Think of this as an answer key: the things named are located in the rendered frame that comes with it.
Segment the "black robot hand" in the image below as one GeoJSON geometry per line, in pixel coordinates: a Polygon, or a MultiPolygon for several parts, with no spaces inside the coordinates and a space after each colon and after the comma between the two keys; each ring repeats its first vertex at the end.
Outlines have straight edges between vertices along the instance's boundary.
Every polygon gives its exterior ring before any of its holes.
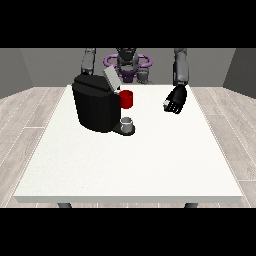
{"type": "Polygon", "coordinates": [[[165,100],[170,101],[170,112],[179,114],[186,102],[187,90],[184,85],[177,85],[165,100]]]}

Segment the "red pod holder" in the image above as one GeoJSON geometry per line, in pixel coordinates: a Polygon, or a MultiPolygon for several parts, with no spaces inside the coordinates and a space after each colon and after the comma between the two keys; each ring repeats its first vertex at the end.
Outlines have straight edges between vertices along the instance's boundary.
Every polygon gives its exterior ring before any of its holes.
{"type": "Polygon", "coordinates": [[[130,90],[122,90],[119,93],[120,107],[123,109],[129,109],[133,106],[133,92],[130,90]]]}

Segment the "pale grey machine lid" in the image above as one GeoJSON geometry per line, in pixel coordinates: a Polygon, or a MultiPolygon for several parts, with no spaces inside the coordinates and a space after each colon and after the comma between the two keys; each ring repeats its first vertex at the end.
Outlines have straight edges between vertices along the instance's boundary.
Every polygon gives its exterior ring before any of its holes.
{"type": "Polygon", "coordinates": [[[102,73],[113,91],[116,91],[122,84],[113,66],[105,68],[102,73]]]}

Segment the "black coffee machine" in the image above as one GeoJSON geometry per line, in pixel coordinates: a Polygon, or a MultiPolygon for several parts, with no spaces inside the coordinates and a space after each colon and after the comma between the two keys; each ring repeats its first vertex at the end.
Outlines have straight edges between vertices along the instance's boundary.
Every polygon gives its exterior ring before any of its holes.
{"type": "Polygon", "coordinates": [[[116,132],[123,136],[135,133],[135,126],[129,133],[121,131],[121,110],[119,92],[111,90],[104,76],[78,75],[72,84],[72,91],[79,122],[85,128],[100,133],[116,132]]]}

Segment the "small grey cup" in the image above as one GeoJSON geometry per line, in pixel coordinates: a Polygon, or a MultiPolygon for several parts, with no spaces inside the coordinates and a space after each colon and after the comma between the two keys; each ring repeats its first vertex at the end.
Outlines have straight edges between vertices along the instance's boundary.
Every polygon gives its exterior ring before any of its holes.
{"type": "Polygon", "coordinates": [[[129,133],[133,129],[133,121],[130,117],[123,117],[120,120],[120,124],[121,124],[121,131],[124,133],[129,133]]]}

